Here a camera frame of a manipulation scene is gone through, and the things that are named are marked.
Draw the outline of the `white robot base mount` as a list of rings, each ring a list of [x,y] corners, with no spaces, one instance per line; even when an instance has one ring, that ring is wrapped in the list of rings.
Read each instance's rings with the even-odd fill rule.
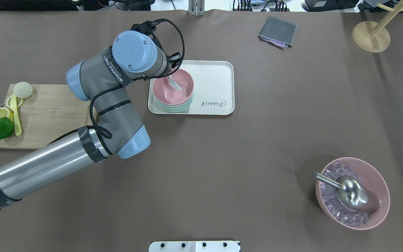
[[[240,241],[234,240],[194,240],[155,241],[149,252],[240,252]]]

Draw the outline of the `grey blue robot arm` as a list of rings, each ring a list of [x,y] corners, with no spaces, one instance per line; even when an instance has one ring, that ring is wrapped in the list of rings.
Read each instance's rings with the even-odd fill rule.
[[[134,24],[111,46],[68,70],[69,89],[90,101],[100,120],[0,166],[0,209],[112,154],[127,159],[149,147],[150,137],[125,88],[137,80],[164,78],[180,67],[184,53],[168,56],[154,35],[165,21]]]

